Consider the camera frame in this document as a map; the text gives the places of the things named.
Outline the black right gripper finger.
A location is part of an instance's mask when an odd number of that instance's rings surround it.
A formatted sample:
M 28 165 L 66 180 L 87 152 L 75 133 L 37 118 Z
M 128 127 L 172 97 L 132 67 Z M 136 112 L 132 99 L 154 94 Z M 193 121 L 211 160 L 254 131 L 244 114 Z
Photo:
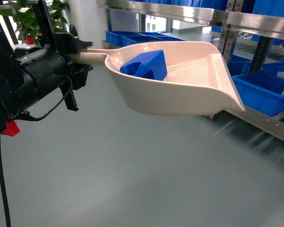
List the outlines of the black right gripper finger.
M 68 110 L 78 111 L 79 108 L 77 106 L 74 93 L 72 89 L 68 89 L 66 87 L 61 87 L 62 95 L 65 97 L 64 101 Z

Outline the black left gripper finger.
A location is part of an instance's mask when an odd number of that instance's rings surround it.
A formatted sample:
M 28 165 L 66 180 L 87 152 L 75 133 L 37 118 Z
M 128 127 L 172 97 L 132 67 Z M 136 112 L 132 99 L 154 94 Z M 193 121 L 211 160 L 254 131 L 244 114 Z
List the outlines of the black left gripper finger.
M 72 38 L 69 44 L 68 54 L 78 54 L 89 47 L 92 47 L 94 42 L 82 41 L 80 39 Z

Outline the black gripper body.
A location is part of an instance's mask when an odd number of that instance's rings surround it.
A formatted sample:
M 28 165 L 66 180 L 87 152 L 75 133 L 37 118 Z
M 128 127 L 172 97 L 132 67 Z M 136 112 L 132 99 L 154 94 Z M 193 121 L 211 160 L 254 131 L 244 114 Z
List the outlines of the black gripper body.
M 72 81 L 72 89 L 78 90 L 86 85 L 90 65 L 73 63 L 68 54 L 69 44 L 75 36 L 71 33 L 56 33 L 54 39 L 56 49 L 46 47 L 29 47 L 16 49 L 16 58 L 21 67 L 36 82 L 41 98 L 56 88 L 70 88 L 68 76 Z

